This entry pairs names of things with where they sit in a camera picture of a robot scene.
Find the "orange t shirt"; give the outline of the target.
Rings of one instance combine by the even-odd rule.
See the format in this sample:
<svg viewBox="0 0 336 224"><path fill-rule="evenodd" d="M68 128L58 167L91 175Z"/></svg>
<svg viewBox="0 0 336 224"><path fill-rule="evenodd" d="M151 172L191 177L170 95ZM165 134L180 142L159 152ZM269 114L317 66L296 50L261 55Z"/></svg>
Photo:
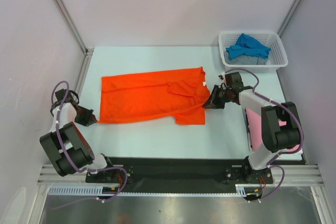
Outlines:
<svg viewBox="0 0 336 224"><path fill-rule="evenodd" d="M99 123L134 123L175 118L179 125L204 125L210 96L202 67L105 76Z"/></svg>

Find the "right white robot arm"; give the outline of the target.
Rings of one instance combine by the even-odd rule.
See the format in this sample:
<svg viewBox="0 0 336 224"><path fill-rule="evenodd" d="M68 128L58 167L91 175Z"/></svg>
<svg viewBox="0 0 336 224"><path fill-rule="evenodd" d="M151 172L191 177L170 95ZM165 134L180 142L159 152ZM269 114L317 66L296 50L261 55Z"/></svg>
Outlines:
<svg viewBox="0 0 336 224"><path fill-rule="evenodd" d="M279 103L258 93L255 86L245 86L239 71L233 69L219 76L222 82L214 86L203 108L224 109L226 103L232 102L261 117L262 143L243 160L237 177L230 172L225 175L228 182L255 184L280 155L302 150L304 133L294 103Z"/></svg>

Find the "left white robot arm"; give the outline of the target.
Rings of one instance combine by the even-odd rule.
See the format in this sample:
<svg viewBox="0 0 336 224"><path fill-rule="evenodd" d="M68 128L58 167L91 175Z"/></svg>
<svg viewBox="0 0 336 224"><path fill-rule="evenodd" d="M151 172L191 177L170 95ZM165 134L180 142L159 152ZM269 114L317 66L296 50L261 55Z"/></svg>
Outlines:
<svg viewBox="0 0 336 224"><path fill-rule="evenodd" d="M115 178L116 169L108 164L107 157L95 154L78 125L89 127L97 123L93 110L79 105L78 94L60 89L54 92L50 113L53 123L39 141L58 175L64 177L81 170L98 172L105 182Z"/></svg>

